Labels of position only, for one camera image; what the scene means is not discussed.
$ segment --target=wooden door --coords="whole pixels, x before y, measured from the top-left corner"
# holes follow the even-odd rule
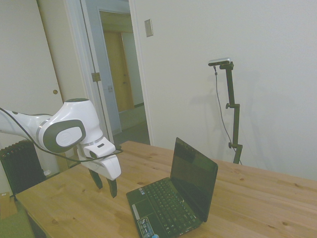
[[[120,32],[104,32],[104,35],[118,111],[133,109],[134,103],[122,35]]]

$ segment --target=door hinge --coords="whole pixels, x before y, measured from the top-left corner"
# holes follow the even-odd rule
[[[99,81],[101,81],[101,79],[100,79],[100,73],[92,73],[91,75],[92,75],[92,77],[93,77],[93,82],[99,82]]]

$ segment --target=laptop screen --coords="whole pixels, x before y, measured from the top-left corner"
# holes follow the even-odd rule
[[[207,221],[218,165],[176,138],[170,179],[183,199]]]

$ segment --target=laptop touchpad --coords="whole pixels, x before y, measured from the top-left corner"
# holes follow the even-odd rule
[[[148,200],[143,200],[134,205],[136,209],[133,209],[133,211],[136,217],[139,215],[139,217],[142,218],[153,213],[153,208]]]

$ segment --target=doorway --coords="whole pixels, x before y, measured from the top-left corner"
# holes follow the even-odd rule
[[[127,140],[150,144],[131,16],[100,11],[112,84],[122,131],[112,131],[115,144]]]

